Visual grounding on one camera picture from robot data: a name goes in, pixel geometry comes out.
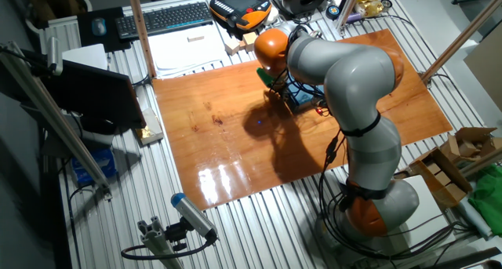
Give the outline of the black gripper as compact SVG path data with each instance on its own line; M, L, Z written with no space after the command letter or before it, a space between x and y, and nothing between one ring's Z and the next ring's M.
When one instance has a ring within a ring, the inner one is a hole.
M276 99L280 100L282 98L283 101L287 101L289 99L289 90L285 89L285 87L288 85L288 81L288 77L277 77L267 87L274 93Z

